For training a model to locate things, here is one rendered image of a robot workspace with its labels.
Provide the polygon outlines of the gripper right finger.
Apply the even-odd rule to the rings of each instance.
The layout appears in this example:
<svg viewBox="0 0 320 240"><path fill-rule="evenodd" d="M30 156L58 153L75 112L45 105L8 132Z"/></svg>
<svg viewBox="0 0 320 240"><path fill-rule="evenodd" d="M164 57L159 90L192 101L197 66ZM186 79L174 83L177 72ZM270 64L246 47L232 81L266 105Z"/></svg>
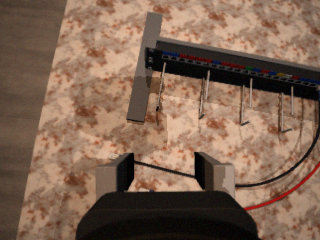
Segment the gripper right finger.
<svg viewBox="0 0 320 240"><path fill-rule="evenodd" d="M202 190L223 191L235 199L235 166L194 152L195 179Z"/></svg>

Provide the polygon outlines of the red patch cord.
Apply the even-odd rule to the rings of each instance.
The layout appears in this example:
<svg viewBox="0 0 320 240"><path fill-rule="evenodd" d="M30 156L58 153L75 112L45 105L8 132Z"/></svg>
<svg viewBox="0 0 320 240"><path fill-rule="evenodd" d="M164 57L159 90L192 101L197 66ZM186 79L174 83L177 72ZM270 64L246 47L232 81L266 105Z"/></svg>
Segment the red patch cord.
<svg viewBox="0 0 320 240"><path fill-rule="evenodd" d="M315 171L320 167L320 161L319 163L316 165L316 167L309 173L308 176L306 176L299 184L297 184L295 187L293 187L292 189L290 189L289 191L287 191L286 193L282 194L281 196L273 199L273 200L270 200L268 202L265 202L265 203L262 203L262 204L259 204L259 205L256 205L256 206L252 206L252 207L247 207L245 208L245 210L251 210L251 209L256 209L256 208L259 208L259 207L262 207L262 206L265 206L265 205L268 205L268 204L271 204L285 196L287 196L288 194L290 194L291 192L293 192L294 190L296 190L298 187L300 187L304 182L306 182L314 173Z"/></svg>

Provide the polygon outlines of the dark grey metal rack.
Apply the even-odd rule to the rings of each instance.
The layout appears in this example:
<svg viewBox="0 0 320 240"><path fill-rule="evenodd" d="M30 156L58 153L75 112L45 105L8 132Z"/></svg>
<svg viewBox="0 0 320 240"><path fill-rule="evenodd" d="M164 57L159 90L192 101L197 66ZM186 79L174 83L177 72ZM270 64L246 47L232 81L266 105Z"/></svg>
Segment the dark grey metal rack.
<svg viewBox="0 0 320 240"><path fill-rule="evenodd" d="M199 119L206 114L202 114L205 80L205 100L209 81L243 87L241 126L250 123L243 123L245 88L250 88L249 108L252 89L281 94L281 133L294 130L283 131L283 94L291 96L292 116L294 97L318 101L320 68L160 37L162 17L163 14L147 13L126 120L144 122L153 71L162 72L156 112L165 73L203 80Z"/></svg>

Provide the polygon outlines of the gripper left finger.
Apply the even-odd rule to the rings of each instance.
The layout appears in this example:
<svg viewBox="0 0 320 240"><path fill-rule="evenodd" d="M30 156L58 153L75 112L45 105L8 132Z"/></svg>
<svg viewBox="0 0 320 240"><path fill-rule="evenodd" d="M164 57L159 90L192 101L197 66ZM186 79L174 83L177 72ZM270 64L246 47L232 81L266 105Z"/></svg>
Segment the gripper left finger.
<svg viewBox="0 0 320 240"><path fill-rule="evenodd" d="M96 167L96 201L106 193L128 191L134 180L134 153Z"/></svg>

